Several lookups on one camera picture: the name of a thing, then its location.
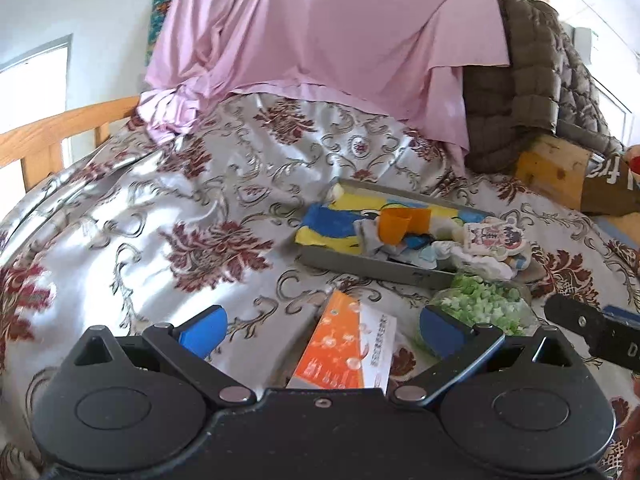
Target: quilted jacket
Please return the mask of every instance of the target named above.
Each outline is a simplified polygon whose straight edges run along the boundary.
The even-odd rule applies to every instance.
[[[535,0],[498,0],[510,67],[467,66],[466,166],[507,171],[540,134],[556,134],[607,156],[623,147],[609,135],[593,79],[556,11]]]

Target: crumpled pink fabric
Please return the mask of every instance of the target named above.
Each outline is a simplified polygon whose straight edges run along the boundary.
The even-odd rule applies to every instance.
[[[468,150],[462,69],[507,65],[496,0],[173,0],[138,108],[159,142],[230,92],[391,115]]]

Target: wooden bed rail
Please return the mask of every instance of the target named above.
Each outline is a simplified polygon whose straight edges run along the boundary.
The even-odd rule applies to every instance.
[[[0,168],[22,162],[24,188],[30,190],[51,173],[63,169],[63,139],[93,130],[95,145],[109,138],[109,124],[130,117],[138,97],[125,97],[69,110],[0,134]]]

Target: orange and white box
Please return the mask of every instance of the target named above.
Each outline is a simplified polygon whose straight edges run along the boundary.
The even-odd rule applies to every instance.
[[[334,292],[287,388],[381,388],[393,357],[396,318]]]

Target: bag of green pieces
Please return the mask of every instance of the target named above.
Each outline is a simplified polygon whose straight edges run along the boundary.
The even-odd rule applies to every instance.
[[[456,275],[452,287],[437,293],[431,304],[466,325],[491,323],[506,335],[531,335],[539,325],[517,288],[479,276]]]

